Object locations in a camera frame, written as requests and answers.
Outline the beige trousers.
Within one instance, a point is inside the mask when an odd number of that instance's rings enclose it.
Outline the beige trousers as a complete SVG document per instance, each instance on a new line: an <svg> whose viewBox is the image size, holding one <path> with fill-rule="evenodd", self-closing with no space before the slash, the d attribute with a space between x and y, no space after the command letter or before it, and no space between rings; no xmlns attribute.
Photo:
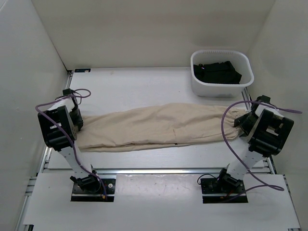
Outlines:
<svg viewBox="0 0 308 231"><path fill-rule="evenodd" d="M235 119L246 110L191 103L136 108L104 115L85 115L77 135L83 152L129 152L189 146L238 137Z"/></svg>

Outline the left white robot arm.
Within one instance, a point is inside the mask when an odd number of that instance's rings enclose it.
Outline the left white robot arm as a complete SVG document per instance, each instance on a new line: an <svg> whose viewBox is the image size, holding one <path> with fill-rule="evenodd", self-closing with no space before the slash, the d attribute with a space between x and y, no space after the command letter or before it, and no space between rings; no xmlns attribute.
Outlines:
<svg viewBox="0 0 308 231"><path fill-rule="evenodd" d="M76 100L72 96L64 96L44 105L51 107L41 111L39 108L43 105L40 104L36 106L36 111L45 144L65 158L74 172L70 179L80 189L97 192L101 181L77 146L77 133L83 126L83 120Z"/></svg>

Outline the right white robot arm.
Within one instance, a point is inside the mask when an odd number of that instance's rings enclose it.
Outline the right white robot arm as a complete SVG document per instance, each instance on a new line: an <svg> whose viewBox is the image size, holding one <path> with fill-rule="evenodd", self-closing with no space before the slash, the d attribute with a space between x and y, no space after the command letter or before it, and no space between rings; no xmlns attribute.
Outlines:
<svg viewBox="0 0 308 231"><path fill-rule="evenodd" d="M237 160L219 173L216 187L221 192L237 190L243 184L246 173L263 158L278 155L294 126L294 121L281 115L270 103L270 97L262 95L251 101L251 111L235 119L233 127L239 128L248 147Z"/></svg>

